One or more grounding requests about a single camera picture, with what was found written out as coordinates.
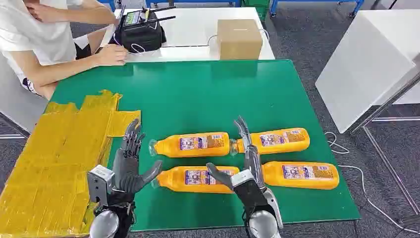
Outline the person's left hand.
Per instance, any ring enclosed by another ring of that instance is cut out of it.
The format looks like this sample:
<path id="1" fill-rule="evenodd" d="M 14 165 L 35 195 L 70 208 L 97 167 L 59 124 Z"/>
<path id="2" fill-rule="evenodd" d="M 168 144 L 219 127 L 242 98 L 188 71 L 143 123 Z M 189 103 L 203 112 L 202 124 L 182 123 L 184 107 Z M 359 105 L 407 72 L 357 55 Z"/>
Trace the person's left hand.
<path id="1" fill-rule="evenodd" d="M 34 2 L 26 2 L 28 12 L 40 22 L 54 22 L 54 8 Z"/>

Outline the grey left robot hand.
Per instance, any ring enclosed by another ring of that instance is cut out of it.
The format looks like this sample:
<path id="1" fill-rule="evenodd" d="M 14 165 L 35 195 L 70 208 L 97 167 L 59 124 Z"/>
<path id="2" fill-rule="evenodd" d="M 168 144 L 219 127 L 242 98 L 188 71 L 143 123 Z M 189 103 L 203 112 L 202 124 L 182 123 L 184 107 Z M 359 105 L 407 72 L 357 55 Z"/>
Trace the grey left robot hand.
<path id="1" fill-rule="evenodd" d="M 144 174 L 139 174 L 139 152 L 145 137 L 145 134 L 140 132 L 141 128 L 138 118 L 130 122 L 120 148 L 115 154 L 112 167 L 116 189 L 131 194 L 139 192 L 162 171 L 162 161 L 157 160 Z"/>

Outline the person's right hand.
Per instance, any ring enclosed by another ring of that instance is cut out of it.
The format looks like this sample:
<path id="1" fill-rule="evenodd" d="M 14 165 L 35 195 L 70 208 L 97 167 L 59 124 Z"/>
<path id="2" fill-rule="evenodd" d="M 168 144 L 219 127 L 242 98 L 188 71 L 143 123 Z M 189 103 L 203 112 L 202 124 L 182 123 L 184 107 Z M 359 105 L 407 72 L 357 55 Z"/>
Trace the person's right hand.
<path id="1" fill-rule="evenodd" d="M 95 66 L 125 65 L 128 51 L 119 45 L 108 44 L 95 54 Z"/>

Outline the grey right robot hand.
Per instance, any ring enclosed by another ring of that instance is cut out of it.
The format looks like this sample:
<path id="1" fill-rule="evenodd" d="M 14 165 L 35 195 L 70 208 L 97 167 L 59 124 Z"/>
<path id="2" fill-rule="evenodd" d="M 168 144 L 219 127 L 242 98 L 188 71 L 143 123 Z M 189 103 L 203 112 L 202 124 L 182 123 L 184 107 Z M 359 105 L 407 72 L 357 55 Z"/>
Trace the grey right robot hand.
<path id="1" fill-rule="evenodd" d="M 252 144 L 248 126 L 241 116 L 238 116 L 238 118 L 234 120 L 234 124 L 237 126 L 239 134 L 242 137 L 242 142 L 245 150 L 245 169 L 234 176 L 230 176 L 217 169 L 217 167 L 214 164 L 207 163 L 207 170 L 209 171 L 212 177 L 214 177 L 217 181 L 221 182 L 223 185 L 227 186 L 231 191 L 234 190 L 234 187 L 239 186 L 250 179 L 254 179 L 258 189 L 261 192 L 265 192 L 266 185 L 263 179 L 263 170 L 260 155 L 258 153 L 257 147 Z"/>

